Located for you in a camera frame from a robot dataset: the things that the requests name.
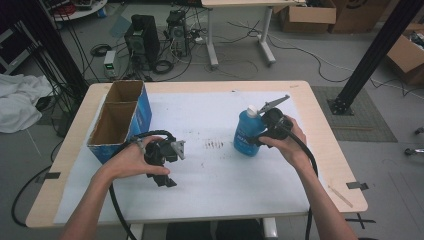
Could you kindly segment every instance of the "white paper sheet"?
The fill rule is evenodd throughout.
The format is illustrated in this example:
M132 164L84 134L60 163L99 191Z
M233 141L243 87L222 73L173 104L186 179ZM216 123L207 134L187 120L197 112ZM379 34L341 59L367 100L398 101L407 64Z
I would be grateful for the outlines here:
M255 157L248 157L232 144L241 111L249 104L261 108L266 101L286 94L290 95L239 91L148 93L153 115L150 130L167 130L177 140L185 140L186 159L165 163L176 187L159 188L145 175L116 180L115 192L125 219L166 222L306 212L309 204L299 177L277 149L262 146ZM291 98L278 107L302 126ZM54 220L57 224L66 223L91 176L101 166L86 147L87 138L66 184ZM117 221L107 196L99 222Z

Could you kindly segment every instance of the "gray floor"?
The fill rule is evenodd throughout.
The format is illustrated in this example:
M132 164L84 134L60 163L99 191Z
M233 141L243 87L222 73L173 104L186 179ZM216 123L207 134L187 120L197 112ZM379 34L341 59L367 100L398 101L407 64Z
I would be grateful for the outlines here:
M114 46L123 39L111 37L109 31L117 21L126 6L114 5L115 13L104 19L95 15L87 16L72 22L81 44L87 53L96 44L106 43ZM237 10L231 13L231 21L253 26L262 18L262 9L247 9L249 14ZM215 25L215 41L228 41L245 36L246 29L237 28L225 23L224 18L217 17ZM61 30L63 39L72 52L74 59L80 64L81 57L76 51L75 44L66 30ZM333 80L344 79L350 72L340 67L354 69L374 39L378 25L372 33L357 35L333 34L289 34L282 33L276 19L272 19L270 34L284 40L286 43L272 38L272 41L281 47L290 47L293 44L299 48L315 53L332 63L324 64L322 72ZM310 55L299 50L276 49L271 47L277 63L268 68L261 52L256 47L254 38L246 38L234 44L217 43L216 51L221 60L220 71L212 73L206 71L207 58L205 46L193 49L192 65L180 77L172 81L236 81L249 80L306 80L312 86L344 86L345 82L333 83L324 80L318 74L318 63ZM126 66L126 58L122 57L121 65ZM92 63L98 77L103 76L103 59L96 58ZM166 76L155 76L154 79L166 79L179 74L184 63L177 64L176 68ZM40 70L28 60L16 73L39 76ZM92 78L88 72L86 78ZM396 78L386 62L383 61L373 75L376 81L385 82ZM407 157L405 148L424 147L424 136L413 134L415 129L424 125L422 114L424 91L417 90L402 95L399 81L391 81L392 86L375 88L370 82L365 89L374 104L386 120L388 126L398 139L398 143L370 143L370 142L343 142L340 147L349 162L349 165L360 182L368 184L364 195L369 208L361 213L363 219L375 220L376 223L365 223L362 229L359 223L350 223L360 237L376 239L424 239L424 155ZM57 137L49 125L33 125L27 130L13 134L0 134L0 232L2 239L55 239L60 229L27 229L17 226L12 221L10 210L12 202L21 187L38 171L47 167L53 148L62 139ZM32 183L22 195L17 205L18 218L24 220L32 206L41 183ZM347 214L348 218L356 218L356 214ZM305 217L278 218L278 233L280 239L303 239ZM165 224L147 225L145 239L165 239ZM99 239L125 239L125 233L119 226L105 226L99 228ZM317 239L316 230L313 230L311 239Z

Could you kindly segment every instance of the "blue bottle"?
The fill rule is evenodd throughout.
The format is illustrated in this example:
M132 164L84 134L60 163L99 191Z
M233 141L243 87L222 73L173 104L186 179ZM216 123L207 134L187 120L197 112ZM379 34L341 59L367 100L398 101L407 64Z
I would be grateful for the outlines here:
M257 136L264 130L265 125L258 114L258 110L255 106L249 105L247 110L244 110L239 115L239 123L234 136L235 149L247 156L255 156L259 151L259 147L255 144L249 144L246 138Z

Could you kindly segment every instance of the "white bottle cap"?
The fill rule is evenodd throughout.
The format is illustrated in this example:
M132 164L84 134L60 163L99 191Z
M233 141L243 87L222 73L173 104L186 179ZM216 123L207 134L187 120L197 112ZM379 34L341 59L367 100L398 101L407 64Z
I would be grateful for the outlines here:
M258 116L258 109L256 109L256 107L253 105L249 105L249 107L247 108L247 116L249 116L250 118L255 118L256 116Z

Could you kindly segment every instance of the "forearm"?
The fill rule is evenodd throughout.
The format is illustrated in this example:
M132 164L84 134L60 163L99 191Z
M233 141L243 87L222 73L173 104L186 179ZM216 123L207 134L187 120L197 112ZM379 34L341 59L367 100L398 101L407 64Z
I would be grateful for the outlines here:
M357 239L311 167L297 170L314 214L320 239Z
M60 239L94 239L97 221L111 182L112 179L103 170L93 176Z

